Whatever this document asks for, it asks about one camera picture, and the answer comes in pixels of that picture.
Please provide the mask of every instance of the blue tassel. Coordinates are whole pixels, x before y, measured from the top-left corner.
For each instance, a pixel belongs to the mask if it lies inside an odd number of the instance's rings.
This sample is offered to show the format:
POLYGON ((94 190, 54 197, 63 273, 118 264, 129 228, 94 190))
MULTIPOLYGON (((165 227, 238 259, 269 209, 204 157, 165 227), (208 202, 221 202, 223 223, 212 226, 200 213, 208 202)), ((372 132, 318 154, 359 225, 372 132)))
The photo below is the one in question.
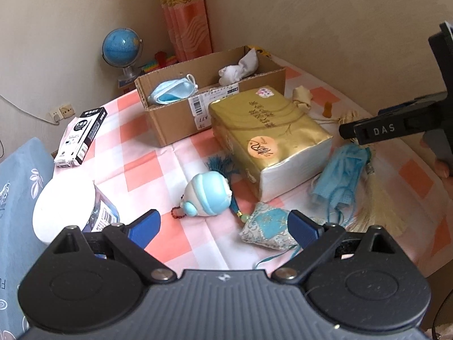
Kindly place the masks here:
MULTIPOLYGON (((222 158, 220 156, 209 157, 208 161, 206 162, 206 166, 210 171, 217 171, 218 173, 222 174, 228 180, 230 187, 232 175, 235 173, 239 174, 239 171, 234 168, 234 163, 230 156, 226 156, 225 158, 222 158)), ((230 210, 244 223, 249 219, 248 215, 242 213, 239 210, 239 206, 234 194, 231 197, 230 210)))
POLYGON ((297 253, 300 252, 300 250, 302 249, 302 247, 301 247, 300 245, 298 245, 298 244, 293 245, 293 246, 292 246, 290 249, 288 249, 286 252, 282 252, 282 253, 279 253, 279 254, 277 254, 277 255, 275 255, 275 256, 270 256, 270 257, 268 257, 268 258, 262 259, 262 260, 259 261, 257 264, 253 265, 253 269, 254 269, 254 270, 258 269, 258 266, 259 266, 261 263, 271 261, 271 260, 273 260, 274 258, 278 258, 278 257, 284 255, 285 253, 289 252, 291 249, 294 249, 294 252, 293 252, 293 254, 291 254, 291 257, 289 258, 289 260, 293 259, 293 258, 297 255, 297 253))

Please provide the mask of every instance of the power cord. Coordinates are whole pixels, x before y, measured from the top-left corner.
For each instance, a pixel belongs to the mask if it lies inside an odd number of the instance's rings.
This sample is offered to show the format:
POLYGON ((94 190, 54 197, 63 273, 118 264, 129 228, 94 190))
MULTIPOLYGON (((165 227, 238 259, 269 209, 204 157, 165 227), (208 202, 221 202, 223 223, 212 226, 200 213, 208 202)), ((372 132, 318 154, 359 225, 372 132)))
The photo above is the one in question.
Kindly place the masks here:
POLYGON ((450 296, 452 296, 452 295, 453 295, 453 289, 449 292, 447 297, 444 299, 444 301, 442 302, 442 304, 439 307, 439 310, 436 313, 436 316, 434 317, 433 327, 431 328, 431 336, 432 336, 433 340, 440 340, 440 335, 438 336, 438 333, 436 332, 437 317, 439 316, 439 313, 442 310, 442 308, 445 305, 445 303, 447 303, 447 301, 450 299, 450 296))
POLYGON ((41 121, 44 121, 45 123, 49 123, 49 124, 52 124, 52 125, 60 125, 60 122, 59 121, 56 121, 56 122, 53 122, 53 121, 49 121, 47 119, 43 119, 39 116, 36 116, 36 115, 33 115, 33 114, 30 114, 29 112, 21 109, 19 106, 15 105, 14 103, 12 103, 9 99, 5 98, 3 95, 0 95, 1 98, 3 98, 6 102, 8 102, 10 105, 14 106, 15 108, 17 108, 19 111, 23 112, 24 114, 27 114, 28 116, 31 116, 31 117, 34 117, 35 119, 38 119, 38 120, 41 120, 41 121))

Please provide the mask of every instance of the finger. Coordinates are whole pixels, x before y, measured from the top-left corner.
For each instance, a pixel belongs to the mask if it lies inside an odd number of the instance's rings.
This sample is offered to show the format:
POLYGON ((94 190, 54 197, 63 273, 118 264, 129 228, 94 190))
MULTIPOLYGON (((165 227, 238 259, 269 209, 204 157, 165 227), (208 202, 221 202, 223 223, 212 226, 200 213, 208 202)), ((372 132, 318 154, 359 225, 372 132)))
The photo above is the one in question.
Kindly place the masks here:
POLYGON ((450 176, 450 169, 445 162, 436 160, 434 162, 434 172, 440 178, 448 178, 450 176))
POLYGON ((420 146, 422 146, 423 148, 429 148, 429 147, 430 147, 430 146, 428 146, 428 145, 426 144, 426 142, 423 140, 423 138, 420 139, 420 146))

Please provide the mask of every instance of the hand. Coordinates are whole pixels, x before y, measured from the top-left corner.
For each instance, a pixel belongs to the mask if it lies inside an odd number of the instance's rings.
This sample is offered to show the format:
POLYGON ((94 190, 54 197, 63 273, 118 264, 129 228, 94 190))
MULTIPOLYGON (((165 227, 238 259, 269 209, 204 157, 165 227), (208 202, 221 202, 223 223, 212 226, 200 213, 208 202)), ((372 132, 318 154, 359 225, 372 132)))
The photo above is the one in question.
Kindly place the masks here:
MULTIPOLYGON (((420 141, 420 145, 424 148, 429 148, 423 140, 420 141)), ((448 165, 445 162, 436 159, 434 162, 434 172, 442 180, 443 187, 447 191, 450 199, 453 199, 453 177, 450 177, 450 168, 448 165)))

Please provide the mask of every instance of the tassel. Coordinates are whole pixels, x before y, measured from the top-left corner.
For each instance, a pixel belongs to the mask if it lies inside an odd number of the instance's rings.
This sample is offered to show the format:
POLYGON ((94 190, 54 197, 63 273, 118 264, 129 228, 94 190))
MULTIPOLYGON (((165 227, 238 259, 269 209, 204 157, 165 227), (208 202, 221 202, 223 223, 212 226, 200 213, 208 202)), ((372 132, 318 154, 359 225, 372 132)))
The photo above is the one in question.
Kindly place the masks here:
POLYGON ((366 199, 361 212, 346 230, 363 233, 371 225, 383 226, 391 236, 404 233, 406 223, 396 214, 389 194, 379 183, 373 166, 366 166, 366 199))
POLYGON ((286 252, 282 252, 282 253, 279 253, 279 254, 276 254, 275 256, 270 256, 268 258, 264 258, 262 259, 261 261, 259 261, 257 264, 254 264, 253 265, 253 269, 254 270, 257 270, 258 269, 258 266, 261 264, 261 263, 264 263, 264 262, 269 262, 271 260, 273 260, 274 258, 278 258, 282 255, 284 255, 285 253, 288 253, 290 250, 294 249, 293 251, 293 254, 291 254, 291 257, 289 258, 288 261, 292 260, 294 257, 296 257, 296 255, 300 252, 300 250, 302 249, 302 247, 299 245, 299 244, 296 244, 296 245, 293 245, 290 249, 288 249, 286 252))
MULTIPOLYGON (((234 163, 230 156, 227 156, 225 158, 222 158, 220 156, 209 157, 208 161, 206 162, 206 166, 210 171, 217 171, 220 174, 222 174, 228 180, 228 184, 230 185, 230 187, 232 175, 234 173, 239 174, 239 171, 234 168, 234 163)), ((237 200, 234 194, 231 197, 230 210, 237 217, 239 217, 244 224, 250 217, 246 213, 242 213, 241 210, 239 210, 239 205, 237 204, 237 200)))

